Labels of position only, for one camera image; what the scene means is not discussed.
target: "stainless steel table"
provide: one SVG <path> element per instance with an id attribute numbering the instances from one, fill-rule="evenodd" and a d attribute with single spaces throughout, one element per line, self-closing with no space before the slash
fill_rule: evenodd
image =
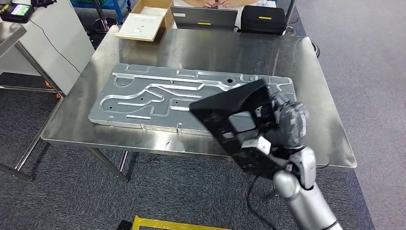
<path id="1" fill-rule="evenodd" d="M 53 144 L 87 147 L 121 180 L 119 169 L 96 148 L 189 157 L 230 159 L 211 137 L 96 125 L 89 112 L 117 63 L 290 77 L 298 100 L 308 108 L 307 145 L 317 164 L 355 168 L 340 117 L 307 37 L 238 34 L 220 31 L 168 30 L 155 42 L 115 38 L 113 26 L 50 119 L 42 139 Z"/>
<path id="2" fill-rule="evenodd" d="M 51 112 L 51 117 L 53 113 L 56 111 L 58 106 L 63 100 L 65 96 L 62 90 L 54 83 L 48 73 L 41 67 L 41 65 L 34 59 L 34 57 L 28 52 L 28 50 L 24 47 L 24 45 L 19 42 L 18 40 L 26 33 L 27 31 L 25 28 L 19 23 L 11 23 L 11 22 L 0 22 L 0 57 L 3 56 L 12 46 L 15 46 L 17 50 L 28 60 L 28 62 L 32 65 L 32 67 L 41 75 L 41 77 L 46 80 L 53 89 L 39 89 L 39 88 L 31 88 L 31 87 L 19 87 L 19 86 L 10 86 L 10 85 L 0 85 L 0 90 L 19 90 L 19 91 L 33 91 L 33 92 L 50 92 L 50 93 L 58 93 L 61 96 L 60 101 L 56 104 L 55 108 Z M 38 131 L 37 135 L 35 136 L 34 140 L 31 142 L 30 146 L 28 147 L 27 151 L 21 157 L 20 161 L 18 162 L 17 166 L 11 168 L 5 164 L 0 163 L 0 171 L 3 171 L 7 174 L 11 174 L 16 176 L 20 179 L 30 181 L 32 180 L 32 176 L 27 175 L 21 172 L 22 167 L 24 166 L 25 162 L 27 161 L 28 157 L 30 156 L 31 152 L 35 148 L 36 144 L 39 141 L 39 138 L 42 134 L 45 125 L 47 124 L 48 120 L 44 122 L 44 125 Z"/>

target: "black cable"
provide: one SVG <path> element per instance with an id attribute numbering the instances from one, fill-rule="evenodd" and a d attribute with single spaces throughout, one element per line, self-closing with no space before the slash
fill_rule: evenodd
<path id="1" fill-rule="evenodd" d="M 142 163 L 142 164 L 148 164 L 148 163 L 151 163 L 151 162 L 155 161 L 157 158 L 158 158 L 158 156 L 156 156 L 156 157 L 154 157 L 154 158 L 152 158 L 150 160 L 147 160 L 147 161 L 135 161 L 135 162 L 136 163 Z"/>
<path id="2" fill-rule="evenodd" d="M 28 20 L 30 20 L 30 22 L 32 22 L 34 25 L 38 26 L 38 28 L 40 28 L 40 29 L 42 30 L 42 33 L 44 34 L 44 36 L 46 37 L 46 39 L 48 40 L 48 42 L 51 44 L 51 46 L 54 48 L 54 50 L 55 50 L 57 53 L 59 53 L 59 55 L 62 56 L 67 62 L 69 62 L 69 64 L 70 64 L 71 66 L 73 66 L 73 68 L 75 68 L 76 71 L 80 74 L 80 71 L 78 70 L 78 68 L 76 68 L 76 66 L 74 66 L 74 65 L 72 64 L 72 62 L 70 62 L 65 56 L 63 56 L 63 55 L 55 48 L 55 46 L 52 44 L 51 40 L 49 40 L 48 36 L 45 34 L 44 29 L 43 29 L 41 26 L 39 26 L 38 24 L 36 24 L 35 22 L 33 22 L 31 19 L 28 19 Z"/>
<path id="3" fill-rule="evenodd" d="M 254 181 L 252 182 L 251 186 L 248 189 L 248 193 L 247 193 L 247 198 L 246 198 L 246 203 L 248 206 L 248 210 L 256 217 L 258 217 L 260 220 L 262 220 L 264 223 L 266 223 L 269 227 L 271 227 L 272 229 L 278 230 L 270 221 L 268 221 L 267 219 L 265 219 L 262 215 L 260 215 L 257 211 L 255 211 L 252 206 L 251 203 L 249 201 L 249 195 L 251 194 L 251 190 L 254 187 L 255 182 L 257 182 L 259 177 L 259 174 L 257 176 L 255 176 Z"/>
<path id="4" fill-rule="evenodd" d="M 325 166 L 318 167 L 317 169 L 323 169 L 323 168 L 327 168 L 327 166 L 329 166 L 329 165 L 330 165 L 330 162 L 329 162 L 328 164 L 326 164 Z"/>

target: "white paper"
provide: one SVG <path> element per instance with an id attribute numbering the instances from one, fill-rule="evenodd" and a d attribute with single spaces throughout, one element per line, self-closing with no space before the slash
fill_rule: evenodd
<path id="1" fill-rule="evenodd" d="M 145 6 L 140 14 L 164 17 L 168 9 Z"/>
<path id="2" fill-rule="evenodd" d="M 130 13 L 120 31 L 115 35 L 118 37 L 153 40 L 161 25 L 162 18 L 162 16 Z"/>

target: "white table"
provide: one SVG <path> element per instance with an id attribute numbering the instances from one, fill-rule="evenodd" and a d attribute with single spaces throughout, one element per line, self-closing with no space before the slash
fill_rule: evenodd
<path id="1" fill-rule="evenodd" d="M 30 4 L 29 0 L 14 3 Z M 58 1 L 48 7 L 35 9 L 31 16 L 41 26 L 52 45 L 78 70 L 82 72 L 94 53 L 93 46 L 68 0 Z M 80 73 L 69 64 L 50 44 L 42 30 L 31 21 L 22 24 L 27 31 L 20 43 L 58 85 L 68 94 Z M 15 47 L 0 58 L 2 72 L 41 76 Z"/>
<path id="2" fill-rule="evenodd" d="M 173 5 L 174 6 L 181 6 L 181 7 L 194 7 L 192 5 L 189 5 L 189 4 L 185 3 L 183 0 L 174 0 Z M 276 8 L 276 3 L 274 1 L 267 1 L 265 7 Z M 227 9 L 227 10 L 237 10 L 238 14 L 237 14 L 237 19 L 236 19 L 235 26 L 238 27 L 238 28 L 241 28 L 241 13 L 242 13 L 242 10 L 244 9 L 244 6 L 241 6 L 241 7 L 227 7 L 227 8 L 225 8 L 223 6 L 219 6 L 218 8 L 219 9 Z M 173 22 L 172 29 L 177 29 L 175 22 Z"/>

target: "cardboard box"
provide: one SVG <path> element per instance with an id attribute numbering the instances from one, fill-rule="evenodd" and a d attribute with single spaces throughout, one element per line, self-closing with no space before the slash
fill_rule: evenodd
<path id="1" fill-rule="evenodd" d="M 158 31 L 163 34 L 172 26 L 172 5 L 172 0 L 139 0 L 115 36 L 153 42 Z"/>

